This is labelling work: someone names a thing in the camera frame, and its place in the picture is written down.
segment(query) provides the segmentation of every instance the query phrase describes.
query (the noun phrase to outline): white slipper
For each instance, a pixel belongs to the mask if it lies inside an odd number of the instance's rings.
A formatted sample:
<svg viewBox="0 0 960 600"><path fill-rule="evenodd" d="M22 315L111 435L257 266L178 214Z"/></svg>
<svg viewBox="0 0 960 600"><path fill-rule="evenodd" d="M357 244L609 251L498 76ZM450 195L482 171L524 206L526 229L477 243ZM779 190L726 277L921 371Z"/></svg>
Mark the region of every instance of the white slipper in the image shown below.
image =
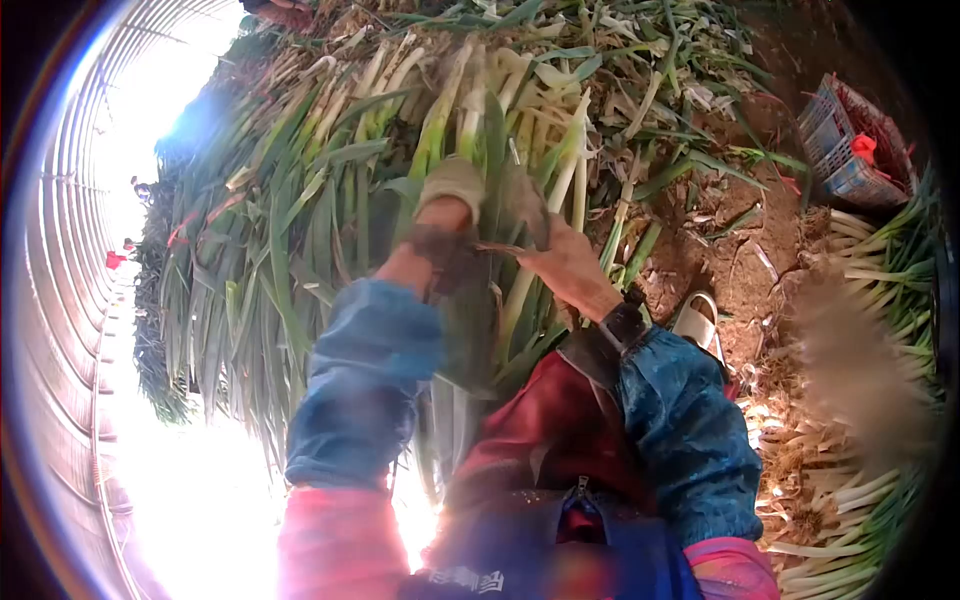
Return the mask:
<svg viewBox="0 0 960 600"><path fill-rule="evenodd" d="M702 298L710 307L710 311L713 313L712 320L693 308L693 301L698 298ZM713 341L718 317L717 304L713 301L713 297L707 292L694 292L684 300L684 305L681 306L680 314L677 316L677 322L674 323L671 331L706 350L710 342Z"/></svg>

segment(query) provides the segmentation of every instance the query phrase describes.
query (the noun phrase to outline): plastic crate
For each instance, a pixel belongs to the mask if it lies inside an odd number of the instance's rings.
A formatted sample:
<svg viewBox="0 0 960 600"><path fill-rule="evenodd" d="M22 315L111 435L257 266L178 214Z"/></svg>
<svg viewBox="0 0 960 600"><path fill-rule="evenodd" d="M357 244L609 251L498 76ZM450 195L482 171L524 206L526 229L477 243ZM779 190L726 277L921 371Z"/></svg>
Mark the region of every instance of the plastic crate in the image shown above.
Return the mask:
<svg viewBox="0 0 960 600"><path fill-rule="evenodd" d="M895 160L907 174L902 181L906 193L879 175L866 160L853 155L851 142L859 132L853 129L838 92L846 98L848 106L864 110L873 125L886 134ZM903 204L913 195L917 175L893 119L836 77L824 76L798 121L806 157L827 193L868 208Z"/></svg>

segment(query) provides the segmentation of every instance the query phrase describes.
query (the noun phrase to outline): person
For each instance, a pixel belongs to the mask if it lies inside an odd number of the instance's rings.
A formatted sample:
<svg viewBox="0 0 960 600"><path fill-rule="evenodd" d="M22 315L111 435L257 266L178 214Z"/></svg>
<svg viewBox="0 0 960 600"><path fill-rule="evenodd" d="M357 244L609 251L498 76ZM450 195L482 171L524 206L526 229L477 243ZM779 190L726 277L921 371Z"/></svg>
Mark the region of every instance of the person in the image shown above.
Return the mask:
<svg viewBox="0 0 960 600"><path fill-rule="evenodd" d="M443 161L410 238L337 296L288 431L280 597L778 598L754 544L760 460L718 361L645 326L556 215L518 262L594 325L483 421L410 574L386 474L444 357L426 299L448 266L418 231L463 234L483 197L467 161Z"/></svg>
<svg viewBox="0 0 960 600"><path fill-rule="evenodd" d="M293 31L304 31L313 22L313 9L300 0L240 0L245 11Z"/></svg>
<svg viewBox="0 0 960 600"><path fill-rule="evenodd" d="M143 201L144 204L150 202L150 186L146 183L140 183L136 175L130 178L130 185L133 186L133 193Z"/></svg>
<svg viewBox="0 0 960 600"><path fill-rule="evenodd" d="M136 250L136 246L133 245L133 240L129 237L123 238L123 250L120 253L113 250L107 251L107 268L116 271L122 263L130 258L134 250Z"/></svg>

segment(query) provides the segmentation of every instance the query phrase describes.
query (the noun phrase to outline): work glove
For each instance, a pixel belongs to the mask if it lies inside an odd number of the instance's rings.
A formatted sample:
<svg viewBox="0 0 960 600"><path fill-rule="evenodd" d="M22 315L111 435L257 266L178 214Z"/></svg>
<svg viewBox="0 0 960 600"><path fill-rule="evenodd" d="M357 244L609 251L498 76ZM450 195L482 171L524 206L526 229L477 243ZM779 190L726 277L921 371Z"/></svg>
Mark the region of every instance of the work glove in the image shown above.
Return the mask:
<svg viewBox="0 0 960 600"><path fill-rule="evenodd" d="M471 222L476 225L480 219L480 204L486 196L480 171L466 158L451 156L438 164L423 181L420 203L414 213L414 222L424 206L438 198L459 198L470 207Z"/></svg>

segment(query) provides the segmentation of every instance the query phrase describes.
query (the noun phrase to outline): wristwatch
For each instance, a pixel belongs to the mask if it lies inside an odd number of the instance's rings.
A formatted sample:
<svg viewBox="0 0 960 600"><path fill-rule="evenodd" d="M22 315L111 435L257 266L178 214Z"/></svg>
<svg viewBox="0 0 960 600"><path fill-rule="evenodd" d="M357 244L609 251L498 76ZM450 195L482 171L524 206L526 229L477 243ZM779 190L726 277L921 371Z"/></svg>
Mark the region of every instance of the wristwatch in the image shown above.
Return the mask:
<svg viewBox="0 0 960 600"><path fill-rule="evenodd" d="M640 311L627 302L620 302L598 327L620 356L639 344L647 332L647 324L643 322Z"/></svg>

